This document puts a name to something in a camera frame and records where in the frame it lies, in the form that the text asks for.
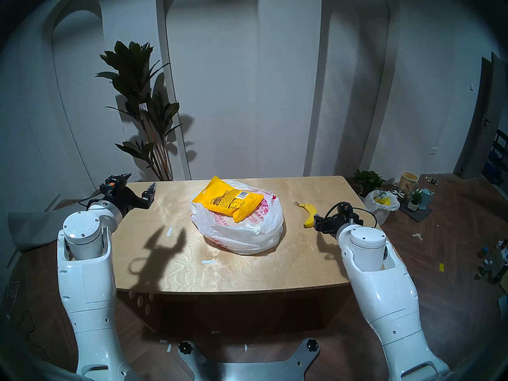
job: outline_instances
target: black knob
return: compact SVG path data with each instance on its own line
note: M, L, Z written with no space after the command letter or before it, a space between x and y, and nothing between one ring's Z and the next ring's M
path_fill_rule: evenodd
M310 352L316 352L318 350L318 342L315 341L314 339L309 339L309 341L307 342L307 348L309 349Z
M189 355L192 352L192 345L186 341L182 341L178 346L180 352L184 355Z

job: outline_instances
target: metal mounting plate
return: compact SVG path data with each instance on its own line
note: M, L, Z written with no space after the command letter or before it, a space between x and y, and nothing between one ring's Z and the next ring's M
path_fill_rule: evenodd
M307 367L319 353L319 344L316 344L314 351L307 348L310 341L315 342L312 338L303 340L295 353L283 362L211 362L191 341L182 342L178 354L194 373L194 381L303 381ZM188 343L192 347L189 354L184 354L180 349L184 343Z

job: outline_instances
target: bottle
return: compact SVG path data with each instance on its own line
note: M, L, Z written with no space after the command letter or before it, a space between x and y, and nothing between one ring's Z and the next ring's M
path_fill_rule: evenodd
M437 181L436 179L433 179L432 177L429 177L429 176L425 176L425 180L427 180L429 183L432 183L434 185L437 185L439 183L439 181Z

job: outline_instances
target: ceramic mug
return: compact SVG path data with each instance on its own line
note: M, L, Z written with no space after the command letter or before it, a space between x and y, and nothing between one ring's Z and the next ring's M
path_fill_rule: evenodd
M407 196L418 182L418 176L411 172L402 172L399 180L399 188L402 189Z
M430 202L432 202L432 199L434 198L434 195L436 195L436 194L428 189L423 189L421 194L422 194L422 201L420 202L420 206L418 206L418 209L425 210L427 208L427 205Z

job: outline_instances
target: trash bag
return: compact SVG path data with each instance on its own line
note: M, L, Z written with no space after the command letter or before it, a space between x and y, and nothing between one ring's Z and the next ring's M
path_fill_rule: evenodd
M383 195L390 198L390 206L382 205L376 202L374 199L377 198L381 192L383 192ZM386 218L388 217L388 214L390 214L391 211L398 210L400 207L400 203L397 200L397 196L391 193L390 191L381 191L381 190L374 190L372 192L369 192L369 194L365 197L365 200L362 199L363 204L367 208L368 211L372 212L377 219L377 223L379 225L382 225Z
M252 214L241 222L234 222L233 217L205 209L201 203L191 202L190 219L199 232L215 244L241 255L256 254L275 246L282 235L284 221L279 198L273 192L250 187L238 181L224 182L238 190L259 193L263 195L263 200Z

